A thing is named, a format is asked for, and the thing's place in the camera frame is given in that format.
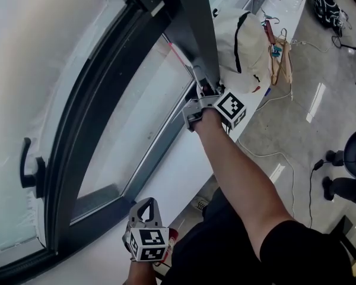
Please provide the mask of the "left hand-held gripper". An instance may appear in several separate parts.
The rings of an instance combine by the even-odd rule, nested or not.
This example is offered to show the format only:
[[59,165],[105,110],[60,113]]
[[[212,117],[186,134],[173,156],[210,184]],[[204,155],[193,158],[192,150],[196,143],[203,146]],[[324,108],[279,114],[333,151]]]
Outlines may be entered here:
[[[147,228],[136,228],[144,223]],[[136,262],[162,261],[169,247],[169,228],[162,227],[157,200],[151,197],[135,203],[130,209],[128,224],[130,228],[126,229],[122,240],[131,259]]]

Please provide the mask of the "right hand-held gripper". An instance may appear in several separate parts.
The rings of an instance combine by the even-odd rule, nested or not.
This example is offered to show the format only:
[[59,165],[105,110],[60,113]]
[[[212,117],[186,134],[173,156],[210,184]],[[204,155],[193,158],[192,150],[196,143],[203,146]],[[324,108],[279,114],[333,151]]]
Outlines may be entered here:
[[229,89],[221,95],[216,95],[213,84],[199,65],[193,67],[193,76],[199,97],[190,99],[182,109],[186,128],[193,132],[193,124],[202,119],[203,111],[215,109],[221,115],[226,128],[233,130],[246,116],[246,106]]

